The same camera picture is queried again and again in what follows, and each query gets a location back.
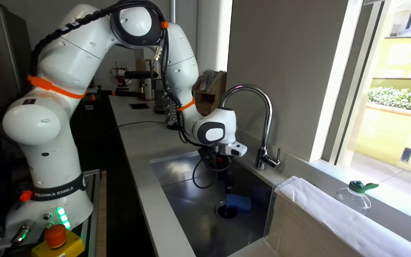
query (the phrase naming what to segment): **stainless steel sink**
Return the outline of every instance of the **stainless steel sink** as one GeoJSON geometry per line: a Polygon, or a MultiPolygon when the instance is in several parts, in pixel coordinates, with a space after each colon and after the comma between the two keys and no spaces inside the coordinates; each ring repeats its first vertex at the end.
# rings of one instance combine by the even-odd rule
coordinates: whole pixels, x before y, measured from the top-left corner
{"type": "Polygon", "coordinates": [[[151,168],[198,257],[230,255],[265,235],[272,190],[241,164],[214,171],[191,151],[154,160],[151,168]],[[231,195],[241,208],[227,204],[231,195]]]}

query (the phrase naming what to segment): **robotic arm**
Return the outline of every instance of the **robotic arm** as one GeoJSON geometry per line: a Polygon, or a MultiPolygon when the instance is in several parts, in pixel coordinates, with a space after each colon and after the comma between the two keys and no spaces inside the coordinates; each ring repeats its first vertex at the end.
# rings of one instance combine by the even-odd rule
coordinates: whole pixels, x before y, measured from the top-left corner
{"type": "Polygon", "coordinates": [[[0,248],[53,224],[74,228],[91,214],[70,117],[113,45],[154,48],[185,137],[223,155],[245,154],[247,147],[235,141],[233,110],[217,108],[203,117],[194,107],[191,87],[198,68],[180,25],[167,23],[145,0],[121,0],[101,10],[78,4],[33,50],[33,90],[14,101],[3,118],[6,134],[27,158],[33,191],[8,212],[0,248]]]}

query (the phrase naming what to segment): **blue object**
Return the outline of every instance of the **blue object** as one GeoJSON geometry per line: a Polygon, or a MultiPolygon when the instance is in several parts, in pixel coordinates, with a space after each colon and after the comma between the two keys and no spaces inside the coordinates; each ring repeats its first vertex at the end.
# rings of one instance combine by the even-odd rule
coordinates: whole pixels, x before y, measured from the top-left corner
{"type": "Polygon", "coordinates": [[[247,212],[251,210],[251,198],[237,194],[227,194],[225,204],[227,207],[234,207],[240,212],[247,212]]]}

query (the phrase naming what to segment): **chrome faucet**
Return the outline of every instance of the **chrome faucet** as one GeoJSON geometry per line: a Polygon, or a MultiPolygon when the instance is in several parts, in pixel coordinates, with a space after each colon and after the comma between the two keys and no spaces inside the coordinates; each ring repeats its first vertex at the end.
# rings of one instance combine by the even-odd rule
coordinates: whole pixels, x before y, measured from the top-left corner
{"type": "Polygon", "coordinates": [[[255,161],[255,167],[258,170],[264,170],[265,168],[265,164],[270,164],[271,167],[277,167],[280,165],[280,160],[278,157],[274,158],[268,154],[267,151],[267,138],[268,138],[268,132],[271,130],[271,122],[272,122],[272,102],[271,100],[268,98],[268,95],[261,90],[258,88],[257,85],[251,85],[251,84],[238,84],[238,85],[234,85],[231,88],[228,88],[223,97],[221,97],[221,101],[218,104],[220,108],[224,108],[225,107],[225,101],[235,92],[238,91],[251,91],[251,92],[255,92],[257,95],[260,95],[262,100],[264,100],[264,104],[265,104],[265,115],[264,115],[264,131],[262,131],[262,138],[261,138],[261,145],[258,148],[258,152],[257,152],[257,161],[255,161]]]}

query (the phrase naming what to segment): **window sill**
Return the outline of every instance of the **window sill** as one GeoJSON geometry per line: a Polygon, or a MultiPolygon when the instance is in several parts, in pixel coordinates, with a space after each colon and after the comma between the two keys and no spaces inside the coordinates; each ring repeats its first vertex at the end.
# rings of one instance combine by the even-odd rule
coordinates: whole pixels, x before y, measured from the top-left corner
{"type": "Polygon", "coordinates": [[[322,160],[311,161],[310,164],[344,184],[348,184],[351,180],[377,182],[378,187],[370,190],[367,194],[411,217],[411,172],[375,160],[355,161],[348,171],[322,160]]]}

